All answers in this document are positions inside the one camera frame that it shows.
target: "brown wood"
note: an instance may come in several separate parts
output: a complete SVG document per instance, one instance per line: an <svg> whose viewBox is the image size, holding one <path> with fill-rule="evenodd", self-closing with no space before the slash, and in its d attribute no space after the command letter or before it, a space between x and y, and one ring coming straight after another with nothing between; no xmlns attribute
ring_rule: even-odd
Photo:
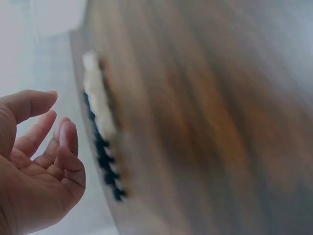
<svg viewBox="0 0 313 235"><path fill-rule="evenodd" d="M102 0L121 235L313 233L313 3Z"/></svg>

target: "hand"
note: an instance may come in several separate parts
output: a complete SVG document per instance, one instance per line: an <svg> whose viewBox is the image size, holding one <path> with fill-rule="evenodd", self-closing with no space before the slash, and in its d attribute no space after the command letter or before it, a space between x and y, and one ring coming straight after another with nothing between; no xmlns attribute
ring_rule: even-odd
<svg viewBox="0 0 313 235"><path fill-rule="evenodd" d="M77 158L76 126L63 118L45 152L37 151L56 113L56 92L23 91L0 98L0 233L26 234L59 222L82 198L85 170ZM38 121L15 140L17 124Z"/></svg>

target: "fingernail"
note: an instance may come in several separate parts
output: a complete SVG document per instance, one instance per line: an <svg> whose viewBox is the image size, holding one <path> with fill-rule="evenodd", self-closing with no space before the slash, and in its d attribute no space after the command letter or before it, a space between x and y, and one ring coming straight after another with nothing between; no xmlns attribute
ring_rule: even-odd
<svg viewBox="0 0 313 235"><path fill-rule="evenodd" d="M48 91L46 93L49 93L49 94L58 94L56 91Z"/></svg>

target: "wood grain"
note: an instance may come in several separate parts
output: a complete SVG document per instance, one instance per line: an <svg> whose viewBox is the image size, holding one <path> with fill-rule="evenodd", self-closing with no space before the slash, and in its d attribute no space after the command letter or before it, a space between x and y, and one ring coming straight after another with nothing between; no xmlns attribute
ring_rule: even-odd
<svg viewBox="0 0 313 235"><path fill-rule="evenodd" d="M110 201L120 234L313 233L313 2L93 4L131 193Z"/></svg>

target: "blurry object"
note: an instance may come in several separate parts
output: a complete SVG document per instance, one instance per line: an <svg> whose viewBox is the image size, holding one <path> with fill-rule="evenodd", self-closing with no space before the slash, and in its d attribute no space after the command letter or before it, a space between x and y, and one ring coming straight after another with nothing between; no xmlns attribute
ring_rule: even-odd
<svg viewBox="0 0 313 235"><path fill-rule="evenodd" d="M30 0L30 4L40 39L79 28L85 19L87 0Z"/></svg>
<svg viewBox="0 0 313 235"><path fill-rule="evenodd" d="M95 122L102 138L110 139L116 133L116 129L96 54L93 51L87 52L83 56L83 63L86 69L84 88L88 95L90 110L96 116Z"/></svg>
<svg viewBox="0 0 313 235"><path fill-rule="evenodd" d="M111 168L111 164L115 164L115 160L111 156L109 140L116 134L116 129L96 54L93 51L87 52L83 56L83 63L86 69L83 96L88 108L88 117L92 122L97 160L101 169L104 170L104 181L111 187L115 200L122 201L122 196L126 196L126 193L116 185L119 175Z"/></svg>

